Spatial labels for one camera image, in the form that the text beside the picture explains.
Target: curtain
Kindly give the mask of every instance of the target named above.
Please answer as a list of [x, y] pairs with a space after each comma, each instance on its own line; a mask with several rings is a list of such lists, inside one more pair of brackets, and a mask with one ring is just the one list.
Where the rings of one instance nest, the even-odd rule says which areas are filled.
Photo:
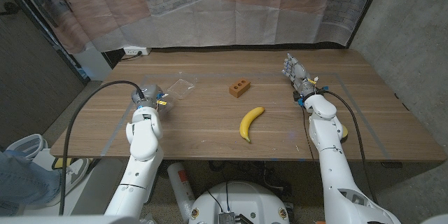
[[125, 46], [346, 45], [367, 0], [33, 0], [70, 53]]

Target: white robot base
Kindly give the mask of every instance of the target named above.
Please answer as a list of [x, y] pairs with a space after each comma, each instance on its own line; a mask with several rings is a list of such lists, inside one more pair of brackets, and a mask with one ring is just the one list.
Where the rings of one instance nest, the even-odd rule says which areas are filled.
[[204, 192], [196, 199], [189, 224], [227, 224], [237, 221], [247, 224], [289, 224], [284, 203], [261, 185], [247, 181], [229, 181], [227, 193], [226, 183], [215, 185], [209, 192]]

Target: electrical outlet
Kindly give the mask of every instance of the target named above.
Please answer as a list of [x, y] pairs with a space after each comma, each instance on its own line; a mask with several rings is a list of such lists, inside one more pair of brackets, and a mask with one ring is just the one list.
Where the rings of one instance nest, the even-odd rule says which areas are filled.
[[142, 55], [149, 55], [151, 48], [141, 48], [138, 46], [128, 46], [123, 48], [125, 50], [126, 55], [137, 55], [141, 52]]

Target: yellow banana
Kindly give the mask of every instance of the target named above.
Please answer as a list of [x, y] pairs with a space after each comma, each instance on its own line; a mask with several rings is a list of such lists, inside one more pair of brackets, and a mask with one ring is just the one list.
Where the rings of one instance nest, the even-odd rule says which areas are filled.
[[239, 125], [239, 134], [249, 143], [251, 142], [251, 140], [249, 139], [249, 126], [251, 126], [252, 121], [255, 120], [255, 118], [261, 115], [261, 113], [263, 113], [264, 111], [265, 108], [263, 107], [252, 109], [244, 116], [241, 124]]

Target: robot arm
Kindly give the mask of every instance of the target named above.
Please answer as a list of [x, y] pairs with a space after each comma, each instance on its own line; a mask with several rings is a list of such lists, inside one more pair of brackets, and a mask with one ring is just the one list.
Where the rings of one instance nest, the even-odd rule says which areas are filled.
[[319, 152], [327, 224], [399, 224], [389, 211], [365, 196], [355, 184], [341, 145], [342, 124], [333, 104], [315, 91], [305, 68], [291, 55], [283, 73], [294, 83], [311, 113], [309, 134]]
[[130, 143], [129, 162], [120, 185], [117, 187], [106, 216], [130, 216], [138, 219], [143, 204], [148, 201], [155, 175], [163, 159], [158, 139], [163, 136], [159, 113], [154, 109], [159, 92], [156, 85], [143, 91], [146, 100], [135, 99], [139, 108], [126, 126]]

